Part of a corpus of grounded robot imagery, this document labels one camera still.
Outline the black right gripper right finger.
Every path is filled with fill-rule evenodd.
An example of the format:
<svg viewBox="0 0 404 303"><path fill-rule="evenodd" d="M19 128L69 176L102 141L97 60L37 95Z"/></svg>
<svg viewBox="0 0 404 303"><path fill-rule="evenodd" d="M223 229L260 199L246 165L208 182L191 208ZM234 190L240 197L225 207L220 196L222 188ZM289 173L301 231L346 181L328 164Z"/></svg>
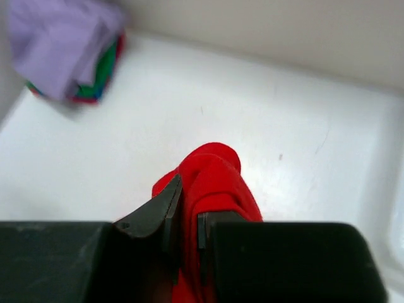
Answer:
<svg viewBox="0 0 404 303"><path fill-rule="evenodd" d="M197 245L199 252L199 276L202 286L208 279L208 243L210 230L218 222L242 222L243 217L234 211L216 211L200 213L197 216Z"/></svg>

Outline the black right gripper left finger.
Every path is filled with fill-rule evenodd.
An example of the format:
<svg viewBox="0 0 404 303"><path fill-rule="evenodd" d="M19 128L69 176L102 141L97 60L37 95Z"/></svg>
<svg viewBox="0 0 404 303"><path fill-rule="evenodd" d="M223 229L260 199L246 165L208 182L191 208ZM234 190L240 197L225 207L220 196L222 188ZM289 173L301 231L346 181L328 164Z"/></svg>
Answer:
<svg viewBox="0 0 404 303"><path fill-rule="evenodd" d="M181 266L181 213L182 179L176 174L158 195L114 222L131 239L144 242L162 255L174 284Z"/></svg>

